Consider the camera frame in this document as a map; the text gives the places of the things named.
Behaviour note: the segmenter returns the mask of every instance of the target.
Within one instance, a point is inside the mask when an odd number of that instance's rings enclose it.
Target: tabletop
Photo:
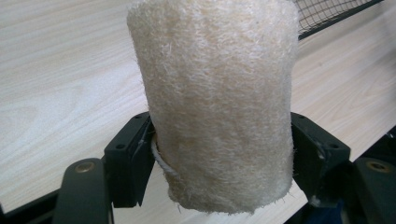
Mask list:
[[[0,202],[6,212],[58,189],[74,161],[101,158],[147,111],[126,25],[131,0],[0,2]],[[396,3],[384,1],[300,41],[293,112],[351,147],[354,161],[396,125]],[[186,210],[156,164],[142,207],[116,223],[283,223],[305,203],[293,183],[254,215]]]

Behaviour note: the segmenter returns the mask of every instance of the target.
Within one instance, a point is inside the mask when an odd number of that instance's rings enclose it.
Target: beige towel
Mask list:
[[[289,191],[297,22],[286,0],[133,4],[128,26],[173,201],[252,213]]]

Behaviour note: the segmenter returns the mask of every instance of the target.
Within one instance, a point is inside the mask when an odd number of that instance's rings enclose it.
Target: wire basket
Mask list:
[[[383,0],[294,0],[299,8],[299,39],[344,20]]]

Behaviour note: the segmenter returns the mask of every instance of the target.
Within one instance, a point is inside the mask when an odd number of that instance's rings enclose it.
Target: light wood surface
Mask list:
[[[6,211],[60,187],[147,109],[126,26],[129,0],[0,2],[0,202]],[[396,124],[396,4],[386,0],[300,42],[292,111],[352,148]],[[251,216],[178,208],[155,165],[143,207],[116,223],[283,223],[306,203],[294,184]]]

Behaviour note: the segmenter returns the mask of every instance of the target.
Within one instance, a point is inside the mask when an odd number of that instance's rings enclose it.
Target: wire mesh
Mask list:
[[[382,0],[294,1],[299,8],[299,39],[303,39]]]

